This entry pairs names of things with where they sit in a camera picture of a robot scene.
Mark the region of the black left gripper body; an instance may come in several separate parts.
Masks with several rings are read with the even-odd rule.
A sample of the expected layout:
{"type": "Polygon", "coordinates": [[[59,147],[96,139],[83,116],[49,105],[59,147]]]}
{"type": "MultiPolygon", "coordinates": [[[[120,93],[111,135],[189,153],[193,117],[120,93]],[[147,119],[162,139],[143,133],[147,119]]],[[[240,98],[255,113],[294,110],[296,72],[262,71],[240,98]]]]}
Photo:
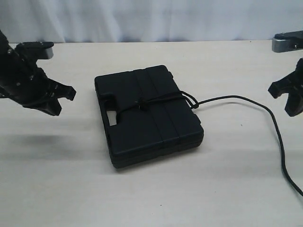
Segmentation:
{"type": "Polygon", "coordinates": [[[0,97],[35,109],[46,100],[47,76],[36,64],[8,44],[0,46],[0,97]]]}

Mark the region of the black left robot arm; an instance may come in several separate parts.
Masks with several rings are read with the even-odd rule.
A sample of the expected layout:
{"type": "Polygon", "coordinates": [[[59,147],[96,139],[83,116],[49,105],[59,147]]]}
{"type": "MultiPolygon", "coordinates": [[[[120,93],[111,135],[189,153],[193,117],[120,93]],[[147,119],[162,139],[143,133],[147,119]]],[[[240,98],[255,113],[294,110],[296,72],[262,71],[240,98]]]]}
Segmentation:
{"type": "Polygon", "coordinates": [[[72,101],[76,90],[47,77],[37,66],[38,60],[53,57],[53,42],[24,42],[15,48],[0,34],[0,97],[8,98],[24,108],[58,116],[60,98],[72,101]]]}

